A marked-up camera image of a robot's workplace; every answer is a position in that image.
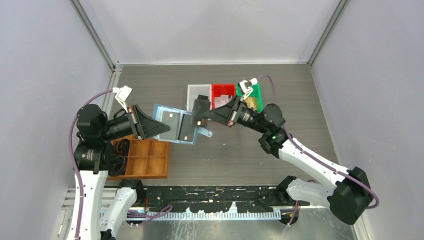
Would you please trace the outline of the black credit card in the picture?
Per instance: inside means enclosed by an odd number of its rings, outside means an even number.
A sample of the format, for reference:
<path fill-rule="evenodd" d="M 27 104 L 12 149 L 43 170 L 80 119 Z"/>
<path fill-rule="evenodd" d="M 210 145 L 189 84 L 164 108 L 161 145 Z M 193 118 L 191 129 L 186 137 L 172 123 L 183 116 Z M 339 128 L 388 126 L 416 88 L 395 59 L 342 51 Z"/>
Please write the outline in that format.
<path fill-rule="evenodd" d="M 190 125 L 206 128 L 208 125 L 208 118 L 205 116 L 205 113 L 208 112 L 210 108 L 211 102 L 209 97 L 199 94 L 193 103 Z"/>

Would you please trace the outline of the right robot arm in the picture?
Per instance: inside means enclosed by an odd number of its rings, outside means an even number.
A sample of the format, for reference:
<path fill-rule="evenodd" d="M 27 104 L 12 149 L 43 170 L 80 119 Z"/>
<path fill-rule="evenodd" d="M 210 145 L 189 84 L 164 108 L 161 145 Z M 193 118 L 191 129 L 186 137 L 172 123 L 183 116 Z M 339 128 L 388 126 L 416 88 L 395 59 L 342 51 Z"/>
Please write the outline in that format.
<path fill-rule="evenodd" d="M 279 185 L 277 198 L 283 205 L 294 201 L 322 206 L 345 224 L 353 225 L 367 209 L 379 206 L 380 199 L 359 167 L 352 169 L 334 163 L 310 150 L 286 129 L 281 108 L 270 103 L 260 112 L 248 108 L 239 96 L 227 104 L 200 114 L 229 128 L 240 124 L 259 132 L 261 148 L 309 174 L 316 183 L 287 176 Z"/>

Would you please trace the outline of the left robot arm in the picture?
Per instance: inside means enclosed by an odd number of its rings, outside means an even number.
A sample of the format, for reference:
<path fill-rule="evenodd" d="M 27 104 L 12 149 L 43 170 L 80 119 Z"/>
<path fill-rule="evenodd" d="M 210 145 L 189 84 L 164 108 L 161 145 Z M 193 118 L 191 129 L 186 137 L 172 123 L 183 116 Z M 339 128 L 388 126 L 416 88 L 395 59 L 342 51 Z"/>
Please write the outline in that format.
<path fill-rule="evenodd" d="M 124 179 L 112 204 L 101 215 L 104 186 L 112 165 L 112 141 L 129 135 L 149 139 L 171 128 L 146 115 L 138 105 L 119 110 L 113 119 L 96 104 L 87 104 L 76 115 L 78 145 L 71 149 L 75 162 L 75 197 L 69 240 L 115 240 L 132 206 L 141 206 L 146 192 L 140 179 Z"/>

